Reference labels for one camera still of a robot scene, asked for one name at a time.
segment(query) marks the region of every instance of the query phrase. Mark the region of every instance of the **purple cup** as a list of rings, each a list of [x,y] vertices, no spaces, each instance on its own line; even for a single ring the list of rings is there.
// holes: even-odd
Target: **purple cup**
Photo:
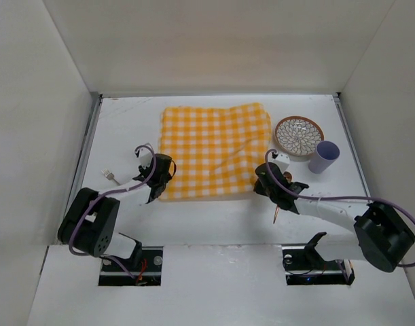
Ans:
[[[333,164],[340,156],[340,149],[331,141],[321,141],[311,156],[308,168],[311,172],[319,174]]]

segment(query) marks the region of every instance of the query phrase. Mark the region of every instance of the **gingham towel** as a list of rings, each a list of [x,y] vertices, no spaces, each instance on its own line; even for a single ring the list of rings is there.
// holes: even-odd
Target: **gingham towel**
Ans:
[[[160,153],[173,158],[177,173],[160,198],[251,191],[270,138],[270,117],[260,103],[230,109],[166,108]]]

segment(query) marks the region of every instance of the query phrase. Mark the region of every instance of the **white table surface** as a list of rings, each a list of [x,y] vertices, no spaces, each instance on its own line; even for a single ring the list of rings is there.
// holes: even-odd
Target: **white table surface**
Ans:
[[[310,173],[306,162],[292,162],[295,181],[308,183],[314,192],[364,194],[336,106],[325,95],[107,98],[83,186],[113,187],[101,174],[104,168],[121,182],[136,175],[132,150],[157,144],[166,106],[231,107],[254,101],[264,104],[272,128],[288,115],[303,115],[340,147],[339,160],[322,175]],[[29,325],[415,325],[415,301],[399,268],[387,274],[354,261],[357,279],[351,287],[286,286],[276,244],[346,230],[287,212],[272,225],[274,210],[269,199],[246,194],[237,200],[156,200],[121,217],[117,231],[144,245],[165,245],[160,287],[97,287],[98,259],[53,246]]]
[[[114,184],[102,176],[104,168],[125,183],[138,175],[133,149],[146,142],[158,148],[160,114],[167,106],[231,107],[260,102],[270,114],[272,130],[284,117],[303,115],[315,121],[325,139],[338,144],[341,155],[322,175],[308,170],[308,162],[292,162],[294,181],[325,194],[363,195],[363,186],[330,95],[236,95],[106,98],[88,160],[84,187],[106,189]],[[313,217],[280,212],[272,225],[275,205],[254,193],[239,200],[161,202],[156,200],[130,216],[119,216],[116,231],[144,245],[245,245],[307,242],[317,232],[346,230]]]
[[[160,287],[98,287],[100,260],[50,247],[29,326],[415,326],[403,270],[287,286],[281,248],[166,246]]]

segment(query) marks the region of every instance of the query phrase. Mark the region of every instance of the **red wire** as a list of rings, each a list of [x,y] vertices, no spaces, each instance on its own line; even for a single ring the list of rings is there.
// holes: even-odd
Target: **red wire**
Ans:
[[[145,272],[146,269],[147,269],[147,260],[144,258],[144,260],[141,262],[141,271],[139,272],[139,275],[135,283],[138,283],[138,281],[141,279],[142,274]]]

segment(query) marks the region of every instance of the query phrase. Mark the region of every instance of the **decorative plate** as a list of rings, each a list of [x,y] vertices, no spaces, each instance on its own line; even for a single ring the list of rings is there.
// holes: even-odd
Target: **decorative plate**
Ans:
[[[295,156],[312,154],[324,139],[321,127],[298,115],[282,119],[276,125],[274,138],[282,150]]]

